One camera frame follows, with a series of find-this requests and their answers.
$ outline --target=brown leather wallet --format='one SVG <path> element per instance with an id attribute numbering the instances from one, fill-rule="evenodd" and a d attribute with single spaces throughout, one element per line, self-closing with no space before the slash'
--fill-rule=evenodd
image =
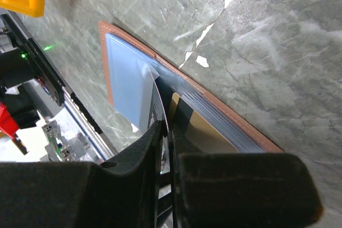
<path id="1" fill-rule="evenodd" d="M 150 49 L 148 46 L 124 32 L 122 29 L 112 25 L 106 21 L 99 22 L 99 31 L 100 31 L 100 41 L 102 48 L 102 61 L 103 61 L 103 70 L 105 73 L 105 78 L 107 82 L 107 91 L 108 91 L 108 100 L 111 105 L 113 105 L 113 97 L 112 97 L 112 89 L 111 82 L 109 77 L 109 69 L 108 69 L 108 59 L 107 59 L 107 50 L 106 50 L 106 42 L 105 35 L 106 33 L 111 33 L 117 37 L 122 38 L 126 42 L 130 43 L 134 47 L 140 49 L 144 53 L 146 53 L 151 58 L 157 59 L 162 65 L 167 67 L 176 75 L 185 79 L 190 85 L 196 88 L 204 97 L 206 97 L 214 106 L 216 106 L 224 115 L 226 115 L 229 119 L 231 119 L 236 125 L 238 125 L 253 141 L 258 144 L 261 148 L 263 148 L 266 152 L 282 152 L 282 150 L 276 146 L 271 140 L 269 140 L 266 136 L 264 136 L 259 130 L 257 130 L 254 126 L 249 124 L 245 119 L 243 119 L 239 114 L 229 108 L 226 104 L 224 104 L 221 100 L 219 100 L 216 96 L 194 81 L 192 78 L 184 74 L 181 70 L 174 67 L 167 60 L 157 54 L 155 51 Z"/>

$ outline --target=wallet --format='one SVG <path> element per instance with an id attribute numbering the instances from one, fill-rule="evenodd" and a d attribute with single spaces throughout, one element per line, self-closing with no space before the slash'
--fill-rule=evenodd
<path id="1" fill-rule="evenodd" d="M 141 132 L 154 120 L 177 122 L 211 153 L 282 152 L 216 96 L 121 28 L 99 22 L 110 104 Z"/>

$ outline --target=green laser light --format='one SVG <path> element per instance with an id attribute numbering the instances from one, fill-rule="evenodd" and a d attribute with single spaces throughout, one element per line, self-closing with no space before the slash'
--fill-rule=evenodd
<path id="1" fill-rule="evenodd" d="M 51 49 L 51 48 L 53 48 L 53 45 L 49 45 L 49 46 L 45 47 L 43 50 L 44 50 L 44 51 L 47 51 L 47 50 L 49 50 L 49 49 Z"/>

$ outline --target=marble table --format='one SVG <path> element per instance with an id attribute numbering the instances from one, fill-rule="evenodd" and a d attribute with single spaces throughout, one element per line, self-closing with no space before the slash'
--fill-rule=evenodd
<path id="1" fill-rule="evenodd" d="M 97 23 L 155 49 L 308 165 L 342 224 L 342 0 L 45 0 L 21 16 L 117 150 L 139 135 L 107 102 Z"/>

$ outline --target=red object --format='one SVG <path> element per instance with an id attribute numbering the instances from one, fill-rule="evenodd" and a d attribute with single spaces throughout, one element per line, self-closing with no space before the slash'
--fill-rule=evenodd
<path id="1" fill-rule="evenodd" d="M 14 135 L 18 129 L 19 127 L 11 117 L 10 113 L 7 111 L 7 107 L 0 103 L 0 130 L 14 139 Z"/>

